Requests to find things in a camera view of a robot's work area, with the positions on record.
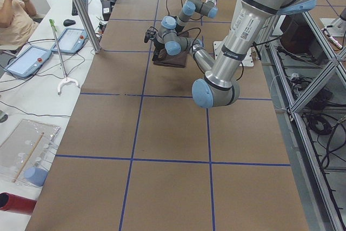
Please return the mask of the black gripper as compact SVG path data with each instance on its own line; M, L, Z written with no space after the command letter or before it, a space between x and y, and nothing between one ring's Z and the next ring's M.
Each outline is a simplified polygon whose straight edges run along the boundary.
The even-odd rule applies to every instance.
M156 61L159 57L159 53L162 49L164 49L164 44L159 42L156 38L153 40L155 50L152 56L152 61Z

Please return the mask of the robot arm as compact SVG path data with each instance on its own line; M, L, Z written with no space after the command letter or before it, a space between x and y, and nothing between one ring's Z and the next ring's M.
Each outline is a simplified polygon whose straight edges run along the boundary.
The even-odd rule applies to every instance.
M194 13L198 13L202 16L214 18L217 15L217 0L186 0L182 5L182 10L176 17L176 31L183 31L184 27L188 23L189 19Z
M154 58L161 50L175 56L190 53L204 77L192 85L194 102L202 108L227 106L239 97L239 85L233 78L251 48L265 21L274 15L299 14L313 9L317 0L239 0L241 9L235 16L228 35L221 44L220 54L213 58L195 38L182 37L180 32L194 13L214 18L217 0L186 0L178 16L165 16L159 29L150 29L145 41L155 46Z

